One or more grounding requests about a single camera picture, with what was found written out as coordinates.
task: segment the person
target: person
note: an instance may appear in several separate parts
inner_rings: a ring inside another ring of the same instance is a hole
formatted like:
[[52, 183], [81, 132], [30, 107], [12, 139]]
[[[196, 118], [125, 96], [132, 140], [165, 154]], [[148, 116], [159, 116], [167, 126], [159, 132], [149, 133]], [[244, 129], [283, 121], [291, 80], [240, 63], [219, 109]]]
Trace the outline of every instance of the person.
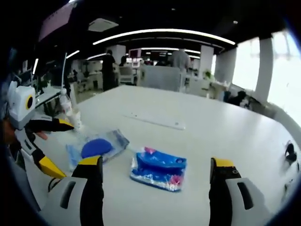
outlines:
[[238, 95], [236, 97], [230, 97], [227, 101], [228, 104], [240, 106], [240, 103], [243, 101], [243, 99], [246, 97], [246, 92], [239, 91]]
[[123, 67], [127, 63], [127, 57], [123, 56], [121, 58], [121, 63], [119, 64], [119, 67]]
[[180, 49], [173, 52], [170, 57], [170, 63], [172, 67], [178, 67], [182, 73], [187, 72], [190, 64], [190, 57], [185, 52], [185, 49]]
[[103, 90], [107, 91], [115, 87], [115, 75], [113, 71], [113, 64], [115, 59], [112, 56], [112, 50], [108, 50], [107, 54], [103, 56]]

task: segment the plastic bottle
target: plastic bottle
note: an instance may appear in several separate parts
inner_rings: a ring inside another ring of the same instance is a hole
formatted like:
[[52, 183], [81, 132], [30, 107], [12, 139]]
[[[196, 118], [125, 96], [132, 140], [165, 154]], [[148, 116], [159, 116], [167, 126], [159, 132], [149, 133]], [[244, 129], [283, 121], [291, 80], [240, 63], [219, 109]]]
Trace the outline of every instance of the plastic bottle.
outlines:
[[65, 88], [61, 89], [60, 104], [66, 116], [72, 115], [72, 103]]

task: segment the ceiling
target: ceiling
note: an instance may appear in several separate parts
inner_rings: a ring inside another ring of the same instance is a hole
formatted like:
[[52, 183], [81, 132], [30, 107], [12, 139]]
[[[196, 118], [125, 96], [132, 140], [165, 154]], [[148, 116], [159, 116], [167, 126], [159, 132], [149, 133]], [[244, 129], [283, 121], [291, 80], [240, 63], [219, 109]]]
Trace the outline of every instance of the ceiling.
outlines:
[[[143, 29], [174, 28], [214, 34], [240, 43], [253, 37], [266, 37], [284, 28], [284, 23], [267, 1], [212, 0], [200, 3], [131, 3], [76, 1], [69, 23], [37, 43], [42, 21], [68, 0], [21, 3], [16, 10], [16, 23], [11, 40], [24, 59], [49, 59], [80, 50], [72, 59], [103, 53], [108, 46], [125, 45], [127, 50], [142, 47], [186, 48], [200, 51], [200, 44], [214, 44], [219, 54], [235, 47], [220, 40], [195, 34], [153, 32], [124, 36], [97, 45], [92, 43], [112, 35]], [[89, 23], [104, 18], [119, 24], [104, 32], [88, 31]]]

